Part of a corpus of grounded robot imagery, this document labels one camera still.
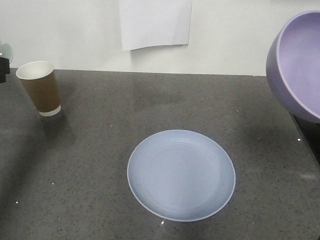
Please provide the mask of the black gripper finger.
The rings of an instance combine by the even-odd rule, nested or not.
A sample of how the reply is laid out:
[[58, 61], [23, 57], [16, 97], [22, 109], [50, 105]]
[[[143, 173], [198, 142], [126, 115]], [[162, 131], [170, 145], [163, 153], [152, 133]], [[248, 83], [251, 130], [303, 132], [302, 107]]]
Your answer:
[[6, 74], [5, 73], [0, 73], [0, 83], [5, 83], [6, 82]]
[[10, 60], [5, 57], [0, 57], [0, 73], [10, 74]]

